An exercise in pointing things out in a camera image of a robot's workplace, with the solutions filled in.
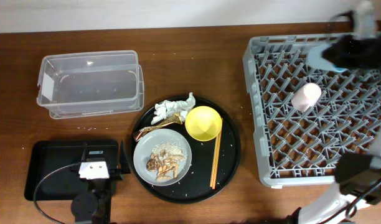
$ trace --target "gray plate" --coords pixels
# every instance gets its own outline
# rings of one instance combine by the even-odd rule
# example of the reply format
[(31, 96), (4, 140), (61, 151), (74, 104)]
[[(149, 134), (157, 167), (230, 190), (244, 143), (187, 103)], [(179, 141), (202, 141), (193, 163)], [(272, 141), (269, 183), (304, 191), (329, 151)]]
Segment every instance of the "gray plate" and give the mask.
[[(182, 148), (182, 153), (186, 159), (179, 162), (179, 170), (177, 178), (167, 180), (165, 182), (157, 182), (157, 171), (150, 172), (146, 169), (146, 163), (151, 158), (152, 149), (157, 144), (164, 142), (176, 142)], [(189, 170), (192, 161), (192, 151), (189, 143), (186, 139), (176, 131), (170, 129), (158, 129), (147, 133), (135, 147), (134, 151), (134, 166), (139, 176), (148, 182), (156, 186), (167, 186), (174, 184), (181, 180)]]

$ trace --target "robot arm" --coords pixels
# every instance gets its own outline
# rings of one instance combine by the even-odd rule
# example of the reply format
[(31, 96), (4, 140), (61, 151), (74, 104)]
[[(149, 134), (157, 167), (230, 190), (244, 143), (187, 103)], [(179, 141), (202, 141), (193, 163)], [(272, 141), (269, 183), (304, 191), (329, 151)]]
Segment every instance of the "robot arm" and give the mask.
[[(371, 183), (381, 180), (381, 128), (369, 151), (370, 155), (344, 154), (340, 159), (335, 178), (336, 182), (314, 203), (299, 211), (298, 223), (339, 223), (347, 218), (346, 208)], [(356, 204), (362, 209), (381, 201), (381, 189), (368, 195), (369, 201), (361, 199)]]

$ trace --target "wooden table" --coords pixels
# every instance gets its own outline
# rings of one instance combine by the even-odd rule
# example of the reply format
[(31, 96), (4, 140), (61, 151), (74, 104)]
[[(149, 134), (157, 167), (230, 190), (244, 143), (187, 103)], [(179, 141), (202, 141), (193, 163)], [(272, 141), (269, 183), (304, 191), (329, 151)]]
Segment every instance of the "wooden table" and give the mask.
[[(276, 24), (0, 34), (0, 223), (48, 223), (23, 195), (31, 150), (37, 141), (120, 141), (131, 134), (141, 113), (53, 120), (35, 102), (43, 57), (103, 50), (137, 51), (145, 79), (144, 109), (167, 97), (193, 91), (228, 112), (242, 141), (237, 173), (215, 197), (192, 205), (167, 203), (152, 196), (134, 175), (127, 175), (124, 182), (118, 183), (113, 197), (111, 221), (238, 223), (283, 218), (308, 205), (328, 185), (274, 190), (259, 181), (242, 55), (251, 37), (323, 33), (326, 28), (327, 24)], [(334, 29), (348, 31), (345, 24), (337, 24)], [(52, 217), (73, 223), (70, 203), (41, 202), (40, 206)], [(381, 223), (381, 204), (359, 211), (354, 220)]]

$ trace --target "black tray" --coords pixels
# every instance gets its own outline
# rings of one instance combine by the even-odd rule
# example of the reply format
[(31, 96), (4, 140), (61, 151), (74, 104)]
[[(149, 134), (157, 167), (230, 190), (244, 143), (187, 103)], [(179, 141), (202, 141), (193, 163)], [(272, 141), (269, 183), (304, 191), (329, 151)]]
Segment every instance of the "black tray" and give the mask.
[[(24, 197), (33, 200), (33, 193), (38, 182), (52, 171), (81, 161), (83, 145), (95, 150), (105, 151), (109, 157), (117, 157), (118, 143), (115, 140), (87, 141), (39, 141), (33, 146), (29, 171), (27, 173)], [(118, 161), (109, 161), (109, 169), (117, 168)], [(114, 194), (116, 182), (111, 183)], [(40, 186), (37, 200), (73, 200), (78, 194), (88, 191), (88, 184), (69, 169), (51, 175)]]
[[(170, 98), (170, 101), (186, 100), (188, 96), (177, 96)], [(232, 179), (240, 162), (240, 139), (237, 128), (229, 115), (215, 103), (196, 97), (196, 106), (209, 106), (214, 108), (223, 118), (222, 142), (217, 172), (217, 186), (213, 190), (210, 184), (212, 161), (214, 156), (215, 139), (207, 142), (200, 142), (193, 139), (186, 132), (185, 125), (172, 124), (167, 129), (172, 129), (182, 134), (190, 144), (192, 149), (192, 165), (187, 174), (177, 183), (159, 187), (145, 182), (136, 172), (133, 163), (134, 150), (137, 142), (131, 138), (130, 157), (128, 158), (133, 172), (141, 184), (156, 197), (174, 203), (195, 203), (208, 199), (220, 192)], [(150, 126), (154, 107), (148, 109), (136, 123), (133, 132)]]

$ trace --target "crumpled tissue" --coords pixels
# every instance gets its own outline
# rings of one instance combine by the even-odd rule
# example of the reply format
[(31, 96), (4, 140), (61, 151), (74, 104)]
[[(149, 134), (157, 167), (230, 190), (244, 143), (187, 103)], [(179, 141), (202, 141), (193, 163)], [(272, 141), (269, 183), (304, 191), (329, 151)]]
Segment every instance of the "crumpled tissue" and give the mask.
[(155, 117), (153, 118), (151, 124), (154, 125), (157, 122), (169, 118), (174, 113), (179, 113), (181, 117), (181, 121), (185, 122), (186, 116), (191, 111), (191, 109), (195, 106), (196, 100), (193, 97), (193, 93), (189, 93), (189, 98), (186, 101), (168, 101), (164, 100), (162, 103), (157, 103), (154, 105)]

